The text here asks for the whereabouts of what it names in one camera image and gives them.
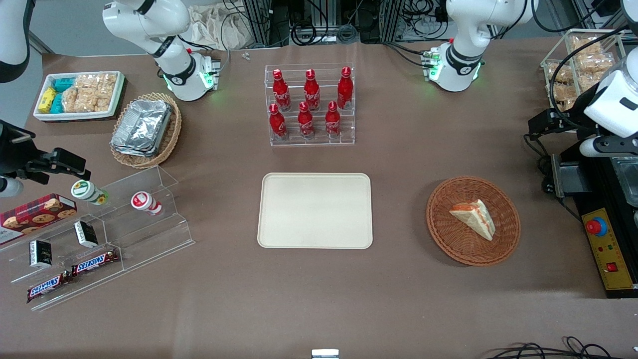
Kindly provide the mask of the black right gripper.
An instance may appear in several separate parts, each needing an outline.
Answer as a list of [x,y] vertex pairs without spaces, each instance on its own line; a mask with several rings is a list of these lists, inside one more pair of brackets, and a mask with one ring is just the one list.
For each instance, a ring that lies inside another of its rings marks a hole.
[[86,170],[86,159],[63,148],[54,148],[48,155],[51,164],[63,168],[41,168],[42,156],[33,139],[35,133],[0,121],[0,170],[2,175],[34,182],[48,182],[50,175],[64,174],[89,181],[91,171]]

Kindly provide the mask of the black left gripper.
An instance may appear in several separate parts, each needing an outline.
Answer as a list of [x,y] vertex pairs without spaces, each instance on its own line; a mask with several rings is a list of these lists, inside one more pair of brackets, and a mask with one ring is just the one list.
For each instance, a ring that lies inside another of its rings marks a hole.
[[583,112],[561,112],[556,108],[547,109],[547,118],[531,118],[528,128],[529,137],[574,132],[577,139],[588,139],[600,134],[599,125],[593,123]]

